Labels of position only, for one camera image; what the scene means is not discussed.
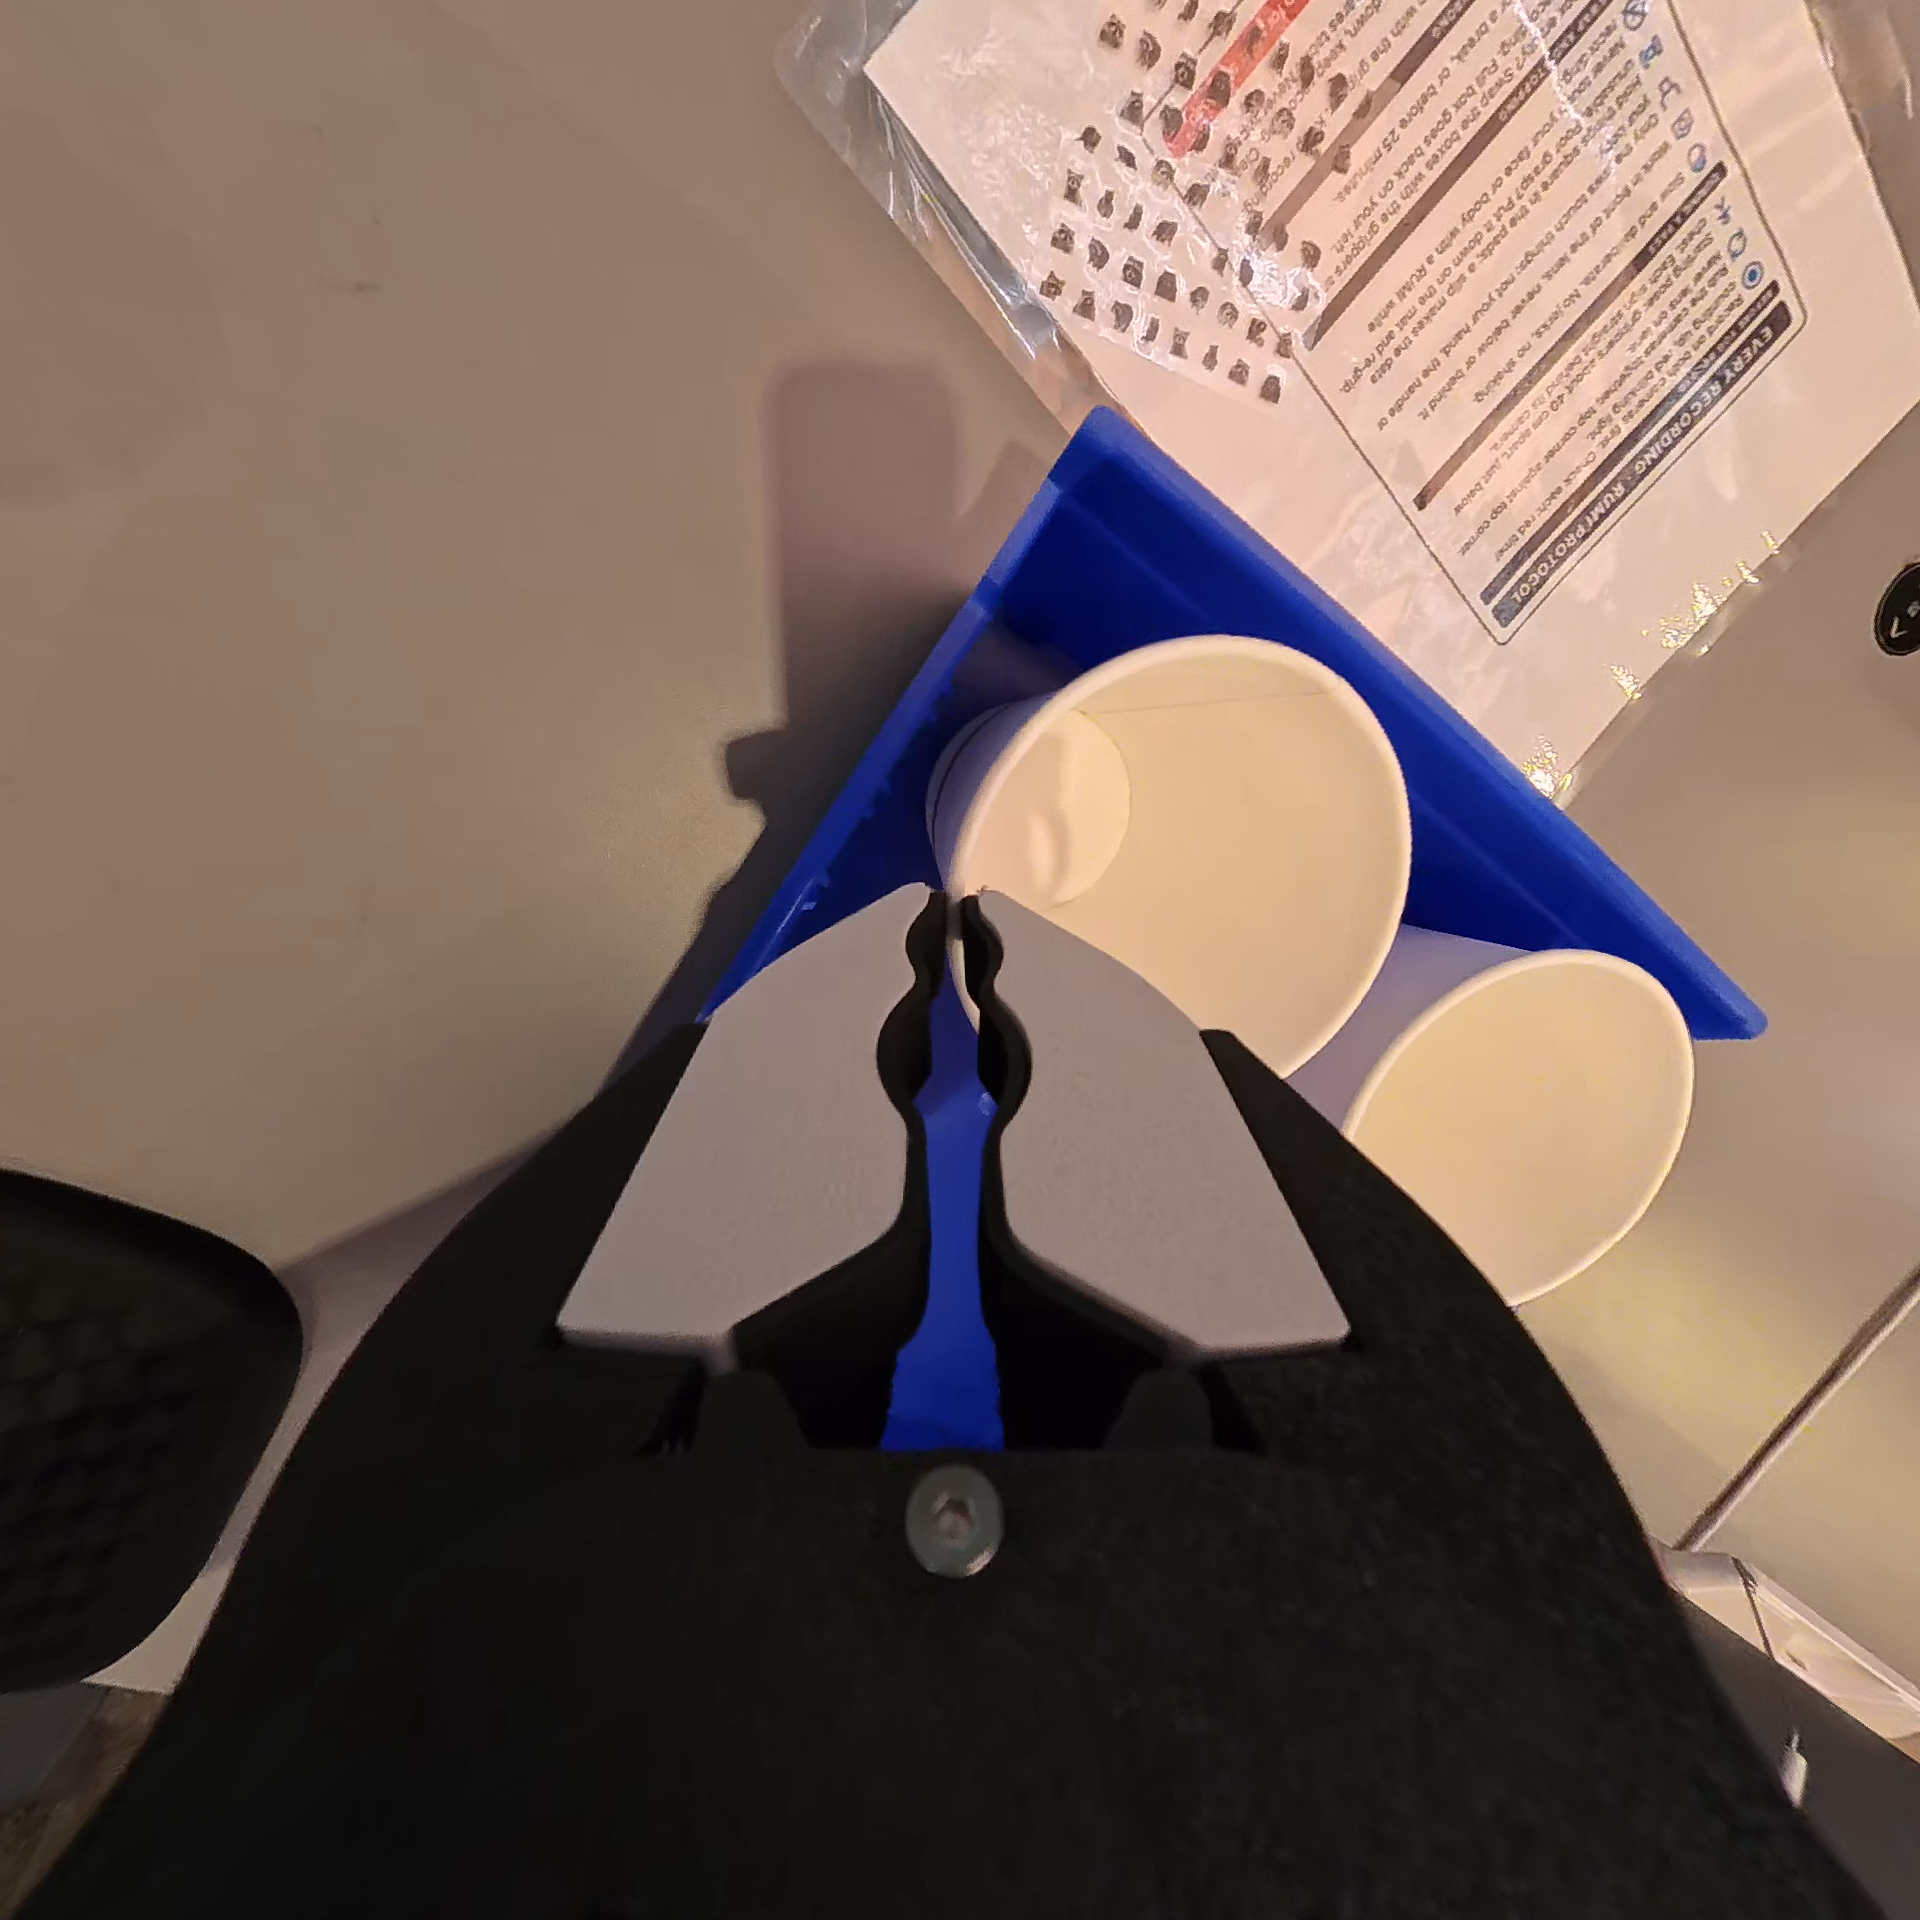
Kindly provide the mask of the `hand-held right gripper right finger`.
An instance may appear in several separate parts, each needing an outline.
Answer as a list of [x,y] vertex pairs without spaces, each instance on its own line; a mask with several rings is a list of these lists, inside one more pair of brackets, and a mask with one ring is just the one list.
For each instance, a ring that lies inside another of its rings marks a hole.
[[1000,892],[958,906],[995,1105],[977,1268],[1008,1449],[1103,1446],[1136,1385],[1352,1335],[1203,1031]]

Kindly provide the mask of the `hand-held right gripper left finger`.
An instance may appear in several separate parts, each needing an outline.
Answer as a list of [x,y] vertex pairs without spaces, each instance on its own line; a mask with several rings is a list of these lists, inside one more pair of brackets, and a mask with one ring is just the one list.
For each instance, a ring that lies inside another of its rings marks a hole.
[[903,884],[704,1021],[561,1308],[570,1346],[772,1379],[806,1437],[875,1449],[928,1308],[931,1007],[947,898]]

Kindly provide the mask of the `white green-banded paper cup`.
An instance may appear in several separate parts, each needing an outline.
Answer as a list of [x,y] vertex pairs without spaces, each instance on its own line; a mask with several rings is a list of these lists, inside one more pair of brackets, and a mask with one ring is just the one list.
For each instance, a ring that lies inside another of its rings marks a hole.
[[1404,926],[1289,1083],[1520,1308],[1644,1218],[1696,1053],[1668,990],[1619,956]]
[[1264,637],[1158,639],[987,708],[936,759],[927,829],[951,898],[1031,908],[1280,1076],[1361,1007],[1408,901],[1380,719]]

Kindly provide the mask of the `blue plastic bin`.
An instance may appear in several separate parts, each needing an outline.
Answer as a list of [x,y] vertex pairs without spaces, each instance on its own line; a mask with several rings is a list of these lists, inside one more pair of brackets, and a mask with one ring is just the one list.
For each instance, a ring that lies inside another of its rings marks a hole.
[[1148,643],[1254,635],[1332,668],[1372,706],[1411,799],[1414,926],[1519,950],[1595,948],[1665,983],[1696,1042],[1748,1042],[1762,1007],[1345,607],[1166,453],[1096,410],[878,723],[737,942],[704,1013],[786,948],[903,882],[936,884],[924,821],[940,753],[996,705]]

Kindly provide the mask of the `paper sheet in plastic sleeve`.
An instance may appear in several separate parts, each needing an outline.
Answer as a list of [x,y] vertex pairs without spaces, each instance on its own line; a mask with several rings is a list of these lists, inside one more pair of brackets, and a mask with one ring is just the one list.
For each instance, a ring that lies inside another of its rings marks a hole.
[[1563,798],[1916,407],[1916,4],[806,4],[780,77]]

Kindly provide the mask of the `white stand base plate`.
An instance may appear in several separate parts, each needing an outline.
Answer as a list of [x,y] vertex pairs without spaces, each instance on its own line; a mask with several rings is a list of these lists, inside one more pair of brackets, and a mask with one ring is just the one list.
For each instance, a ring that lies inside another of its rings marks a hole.
[[1652,1545],[1687,1631],[1795,1805],[1812,1771],[1916,1766],[1918,1686],[1728,1551]]

